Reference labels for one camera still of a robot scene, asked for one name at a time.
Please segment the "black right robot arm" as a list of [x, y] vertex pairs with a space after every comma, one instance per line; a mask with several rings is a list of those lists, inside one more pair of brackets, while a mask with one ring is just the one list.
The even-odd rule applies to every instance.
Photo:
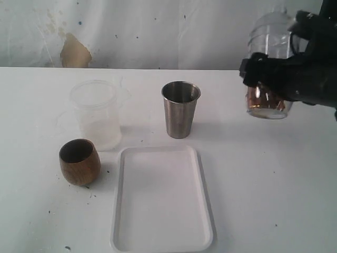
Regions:
[[280, 6], [259, 18], [240, 65], [249, 115], [287, 117], [293, 102], [336, 108], [336, 1], [290, 17]]

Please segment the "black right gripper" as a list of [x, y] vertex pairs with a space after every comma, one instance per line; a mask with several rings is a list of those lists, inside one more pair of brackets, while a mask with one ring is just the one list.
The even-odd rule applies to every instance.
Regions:
[[253, 53], [239, 68], [243, 84], [263, 85], [290, 101], [336, 105], [336, 16], [298, 11], [288, 31], [307, 40], [305, 51], [285, 62]]

